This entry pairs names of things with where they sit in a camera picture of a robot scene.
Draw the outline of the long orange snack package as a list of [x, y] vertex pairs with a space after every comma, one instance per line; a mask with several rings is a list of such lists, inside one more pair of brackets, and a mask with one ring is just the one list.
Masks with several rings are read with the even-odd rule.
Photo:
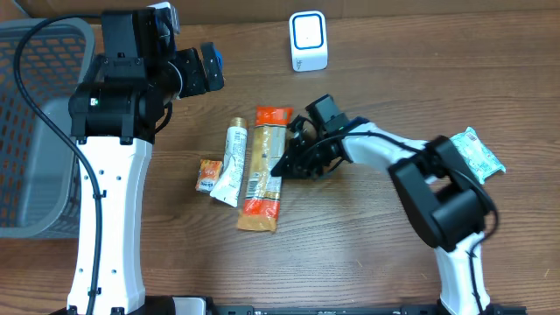
[[282, 178], [270, 172], [284, 154], [292, 112], [289, 107], [259, 106], [256, 110], [247, 191], [237, 221], [240, 230], [277, 230]]

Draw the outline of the white tube with gold cap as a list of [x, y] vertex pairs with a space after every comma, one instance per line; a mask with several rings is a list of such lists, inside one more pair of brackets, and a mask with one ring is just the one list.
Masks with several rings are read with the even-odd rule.
[[247, 148], [247, 122], [235, 117], [230, 121], [224, 152], [223, 172], [210, 196], [231, 207], [238, 207]]

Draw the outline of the small orange packet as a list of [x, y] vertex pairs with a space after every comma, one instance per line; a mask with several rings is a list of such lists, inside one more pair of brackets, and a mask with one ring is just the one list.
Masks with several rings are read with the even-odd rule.
[[202, 193], [210, 193], [219, 181], [222, 166], [223, 163], [221, 161], [201, 159], [195, 190]]

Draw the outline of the teal snack packet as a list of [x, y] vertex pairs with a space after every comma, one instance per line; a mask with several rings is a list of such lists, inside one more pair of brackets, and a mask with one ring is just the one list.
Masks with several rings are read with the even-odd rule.
[[464, 132], [452, 136], [451, 141], [482, 185], [495, 173], [507, 171], [505, 165], [482, 143], [472, 127], [467, 127]]

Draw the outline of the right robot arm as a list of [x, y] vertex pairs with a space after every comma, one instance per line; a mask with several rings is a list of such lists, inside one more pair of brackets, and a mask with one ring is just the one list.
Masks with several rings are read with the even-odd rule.
[[387, 174], [419, 238], [434, 249], [444, 314], [487, 314], [490, 297], [482, 244], [494, 234], [485, 218], [497, 207], [452, 140], [412, 140], [367, 118], [349, 119], [326, 94], [287, 127], [293, 137], [271, 169], [274, 177], [320, 179], [342, 162]]

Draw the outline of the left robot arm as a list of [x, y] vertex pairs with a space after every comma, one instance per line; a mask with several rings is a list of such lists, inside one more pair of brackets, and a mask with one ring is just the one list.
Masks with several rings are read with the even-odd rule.
[[80, 163], [80, 230], [68, 314], [170, 313], [146, 297], [140, 264], [144, 182], [156, 134], [172, 104], [220, 90], [215, 45], [179, 50], [179, 16], [167, 2], [101, 14], [104, 52], [69, 101]]

